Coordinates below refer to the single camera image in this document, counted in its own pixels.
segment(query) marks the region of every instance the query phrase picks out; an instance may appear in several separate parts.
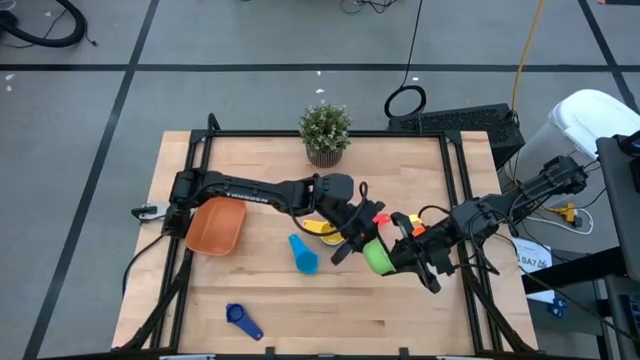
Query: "blue cup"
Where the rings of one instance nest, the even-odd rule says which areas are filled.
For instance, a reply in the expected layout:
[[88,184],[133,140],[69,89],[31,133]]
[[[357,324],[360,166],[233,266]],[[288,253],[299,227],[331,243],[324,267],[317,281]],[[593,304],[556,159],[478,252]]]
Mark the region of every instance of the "blue cup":
[[296,267],[304,274],[315,274],[318,271],[318,255],[309,249],[297,234],[289,236],[289,243],[296,259]]

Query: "green cup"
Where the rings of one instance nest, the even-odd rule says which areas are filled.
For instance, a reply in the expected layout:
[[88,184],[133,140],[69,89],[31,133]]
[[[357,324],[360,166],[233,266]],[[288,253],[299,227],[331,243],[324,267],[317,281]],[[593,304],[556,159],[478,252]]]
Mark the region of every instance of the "green cup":
[[382,275],[396,271],[380,239],[369,241],[362,249],[362,254],[374,273]]

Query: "white paper sign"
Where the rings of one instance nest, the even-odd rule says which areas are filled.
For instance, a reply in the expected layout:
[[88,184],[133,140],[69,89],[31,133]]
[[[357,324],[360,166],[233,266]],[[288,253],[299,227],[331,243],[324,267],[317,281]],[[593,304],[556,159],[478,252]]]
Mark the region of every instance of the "white paper sign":
[[[551,261],[551,247],[542,247],[533,241],[513,238],[516,247],[518,248],[518,263],[527,272],[534,272],[544,268],[548,268],[553,265]],[[535,294],[527,295],[527,298],[536,301],[542,301],[552,304],[555,294],[553,290],[541,291]]]

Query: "potted plant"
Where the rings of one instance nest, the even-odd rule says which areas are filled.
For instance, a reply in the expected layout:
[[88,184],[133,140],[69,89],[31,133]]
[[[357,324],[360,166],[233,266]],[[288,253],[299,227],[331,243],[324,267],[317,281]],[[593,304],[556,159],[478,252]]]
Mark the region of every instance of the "potted plant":
[[307,148],[307,158],[319,167],[335,166],[349,141],[351,117],[346,106],[317,105],[308,107],[300,118],[300,135]]

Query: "wooden tabletop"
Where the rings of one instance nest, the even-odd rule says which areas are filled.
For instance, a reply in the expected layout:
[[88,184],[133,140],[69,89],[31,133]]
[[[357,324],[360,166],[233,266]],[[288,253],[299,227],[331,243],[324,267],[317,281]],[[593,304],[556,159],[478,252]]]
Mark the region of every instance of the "wooden tabletop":
[[[166,203],[175,173],[184,168],[189,132],[164,134],[149,202]],[[368,197],[386,203],[385,212],[416,213],[426,204],[448,208],[449,202],[438,141],[430,138],[353,138],[340,164],[330,171],[309,164],[298,138],[215,138],[209,169],[280,182],[340,172],[356,184],[367,181]],[[475,196],[499,193],[485,133],[463,133],[467,168]],[[450,149],[454,171],[457,164]],[[460,200],[462,191],[457,181]],[[354,191],[354,202],[360,200]],[[288,236],[297,228],[288,216],[269,206],[248,203],[248,213],[235,253],[227,257],[194,257],[180,352],[279,354],[473,354],[467,310],[459,273],[438,277],[442,290],[434,295],[415,274],[380,277],[369,270],[361,254],[339,266],[331,264],[333,249],[319,239],[300,236],[320,256],[316,275],[296,270]],[[440,220],[437,211],[423,215],[425,224]],[[309,218],[320,219],[318,215]],[[156,238],[160,222],[143,225],[136,251]],[[399,232],[389,233],[392,246]],[[168,240],[142,256],[131,270],[113,345],[125,343],[144,322],[158,300]],[[516,257],[503,240],[487,241],[488,258],[500,270],[491,275],[495,302],[522,338],[536,347]],[[455,250],[451,254],[458,262]],[[227,324],[225,306],[237,302],[262,328],[254,341]],[[490,348],[486,316],[478,303],[485,348]],[[173,306],[167,313],[162,344],[168,344]]]

